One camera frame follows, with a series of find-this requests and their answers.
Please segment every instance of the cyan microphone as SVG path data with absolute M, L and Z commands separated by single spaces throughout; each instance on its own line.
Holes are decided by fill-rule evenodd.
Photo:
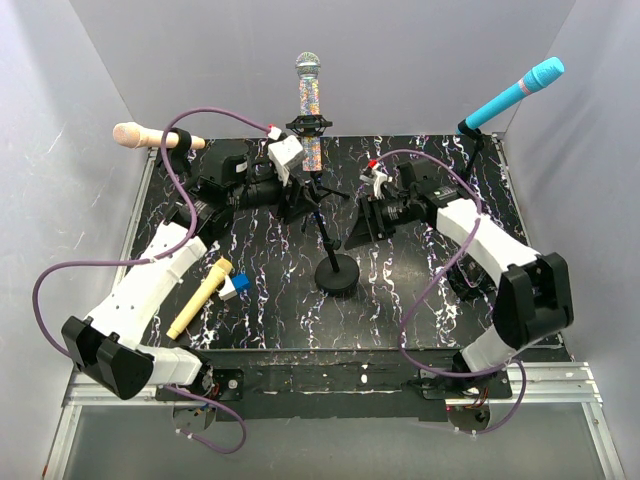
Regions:
M 296 70 L 300 77 L 300 115 L 320 115 L 318 97 L 318 72 L 320 59 L 317 55 L 304 52 L 296 59 Z M 302 169 L 306 172 L 322 170 L 322 154 L 318 137 L 302 137 L 305 159 Z
M 557 57 L 548 58 L 529 70 L 524 77 L 504 92 L 480 107 L 458 125 L 458 133 L 467 129 L 475 130 L 499 113 L 518 103 L 524 97 L 539 92 L 555 82 L 564 73 L 564 65 Z

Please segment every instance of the blue microphone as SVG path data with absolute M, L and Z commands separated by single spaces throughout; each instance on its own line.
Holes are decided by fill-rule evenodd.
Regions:
M 564 65 L 560 59 L 558 57 L 548 58 L 529 70 L 517 83 L 460 122 L 458 133 L 466 133 L 465 130 L 469 129 L 475 130 L 524 97 L 548 87 L 563 73 Z

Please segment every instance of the beige microphone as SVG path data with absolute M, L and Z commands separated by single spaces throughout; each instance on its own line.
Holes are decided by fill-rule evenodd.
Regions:
M 231 270 L 233 270 L 231 262 L 222 257 L 211 266 L 207 278 L 200 284 L 196 293 L 193 294 L 193 297 L 191 297 L 169 327 L 169 331 L 167 332 L 169 338 L 175 340 L 178 338 L 178 335 L 184 332 L 184 329 L 187 328 L 191 320 L 193 320 L 193 317 L 196 316 L 196 313 L 200 311 L 211 295 L 213 295 L 213 292 L 224 283 L 225 277 L 231 273 Z
M 113 127 L 113 139 L 123 147 L 159 147 L 162 139 L 162 130 L 144 128 L 136 122 L 119 123 Z M 204 148 L 204 139 L 191 135 L 191 148 L 200 150 Z M 178 144 L 178 134 L 169 132 L 167 135 L 167 148 L 173 148 Z

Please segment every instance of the black marble tabletop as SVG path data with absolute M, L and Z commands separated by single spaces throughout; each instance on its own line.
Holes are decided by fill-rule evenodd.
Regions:
M 250 155 L 266 155 L 263 140 L 246 140 Z M 489 139 L 476 161 L 471 185 L 481 196 L 486 213 L 516 238 L 524 240 L 506 172 Z M 322 202 L 329 234 L 343 241 L 353 227 L 355 196 L 363 192 L 359 173 L 370 159 L 390 150 L 405 148 L 427 152 L 452 167 L 462 167 L 471 153 L 470 141 L 447 136 L 324 137 L 323 184 L 352 195 L 350 200 L 331 196 Z M 199 168 L 200 155 L 193 159 Z M 410 160 L 393 158 L 386 171 Z M 434 174 L 442 175 L 437 169 Z M 163 219 L 168 197 L 174 191 L 166 172 L 154 169 L 132 249 L 140 255 Z M 326 254 L 311 217 L 306 231 L 301 222 L 281 225 L 264 208 L 236 214 L 231 234 L 216 242 L 201 261 L 171 292 L 145 333 L 144 343 L 170 344 L 167 329 L 195 292 L 210 265 L 221 255 L 244 272 L 251 288 L 228 302 L 217 296 L 209 300 L 178 338 L 181 344 L 200 349 L 371 349 L 396 345 L 398 322 L 420 295 L 430 277 L 455 252 L 453 242 L 424 224 L 398 228 L 393 240 L 348 252 L 360 265 L 360 280 L 350 298 L 327 296 L 316 287 L 313 274 Z M 470 302 L 461 301 L 446 279 L 434 289 L 411 322 L 407 346 L 457 347 L 473 341 L 491 324 L 489 293 Z M 546 343 L 557 345 L 552 337 Z

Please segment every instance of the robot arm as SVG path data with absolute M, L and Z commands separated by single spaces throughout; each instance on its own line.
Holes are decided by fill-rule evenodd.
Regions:
M 462 244 L 477 218 L 473 200 L 456 186 L 430 180 L 426 161 L 398 169 L 403 190 L 396 193 L 384 185 L 382 198 L 361 197 L 358 220 L 345 248 L 391 238 L 396 226 L 416 220 Z M 540 255 L 487 215 L 481 216 L 467 253 L 487 272 L 498 294 L 493 325 L 454 357 L 455 371 L 478 372 L 501 365 L 573 322 L 569 273 L 560 255 Z
M 177 384 L 192 393 L 207 395 L 210 367 L 187 348 L 141 345 L 149 322 L 182 275 L 225 235 L 237 210 L 277 206 L 274 215 L 284 223 L 313 212 L 305 185 L 291 175 L 301 162 L 302 146 L 277 128 L 269 135 L 269 171 L 248 171 L 244 142 L 209 149 L 203 162 L 208 171 L 191 189 L 197 212 L 195 237 L 169 257 L 136 265 L 89 314 L 70 317 L 62 328 L 69 355 L 80 371 L 123 400 L 145 385 Z M 141 258 L 155 258 L 182 240 L 191 217 L 177 201 L 166 215 Z

